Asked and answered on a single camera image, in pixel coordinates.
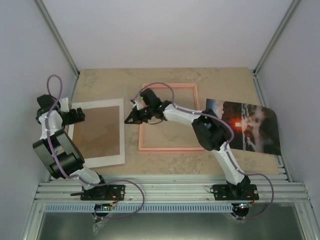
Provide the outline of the pink wooden picture frame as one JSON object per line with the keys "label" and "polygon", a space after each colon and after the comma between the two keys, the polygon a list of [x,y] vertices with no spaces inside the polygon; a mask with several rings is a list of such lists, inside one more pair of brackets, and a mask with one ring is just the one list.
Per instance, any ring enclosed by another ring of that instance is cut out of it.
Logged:
{"label": "pink wooden picture frame", "polygon": [[[145,89],[164,89],[168,88],[172,93],[172,102],[174,102],[175,94],[174,89],[192,89],[193,97],[196,109],[188,109],[178,105],[168,106],[165,108],[164,113],[168,114],[170,121],[181,123],[185,126],[192,127],[192,123],[195,119],[200,117],[200,103],[198,86],[196,83],[143,83],[142,89],[139,91],[136,97]],[[138,151],[139,152],[203,152],[202,147],[144,147],[144,131],[146,124],[143,123],[139,127],[139,138],[138,138]]]}

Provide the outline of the sunset landscape photo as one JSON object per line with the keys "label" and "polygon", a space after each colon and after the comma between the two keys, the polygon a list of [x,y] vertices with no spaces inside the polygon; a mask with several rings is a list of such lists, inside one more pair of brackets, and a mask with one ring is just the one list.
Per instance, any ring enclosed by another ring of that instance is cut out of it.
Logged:
{"label": "sunset landscape photo", "polygon": [[206,108],[212,109],[219,119],[232,128],[234,138],[230,148],[281,155],[277,115],[272,109],[217,99],[207,99]]}

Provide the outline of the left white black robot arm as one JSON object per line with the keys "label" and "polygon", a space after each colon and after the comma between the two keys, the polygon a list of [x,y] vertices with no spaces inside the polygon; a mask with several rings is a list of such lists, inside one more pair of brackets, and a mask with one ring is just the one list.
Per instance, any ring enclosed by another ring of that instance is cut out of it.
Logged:
{"label": "left white black robot arm", "polygon": [[39,96],[37,103],[36,121],[41,125],[41,137],[32,147],[45,168],[55,179],[73,179],[82,185],[81,191],[72,196],[79,196],[82,201],[105,200],[109,186],[100,174],[85,166],[83,155],[65,131],[66,126],[85,120],[82,109],[64,108],[68,103],[50,94]]}

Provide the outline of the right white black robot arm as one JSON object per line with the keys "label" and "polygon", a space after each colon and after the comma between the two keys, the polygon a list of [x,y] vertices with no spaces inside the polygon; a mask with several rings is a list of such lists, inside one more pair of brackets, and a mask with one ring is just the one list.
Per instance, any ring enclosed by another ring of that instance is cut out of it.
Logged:
{"label": "right white black robot arm", "polygon": [[231,197],[240,200],[247,195],[251,181],[237,163],[230,148],[234,133],[211,109],[201,111],[181,107],[175,103],[174,95],[171,101],[161,101],[153,90],[147,87],[130,101],[132,111],[124,120],[125,124],[141,125],[156,118],[191,127],[202,148],[211,152],[220,164]]}

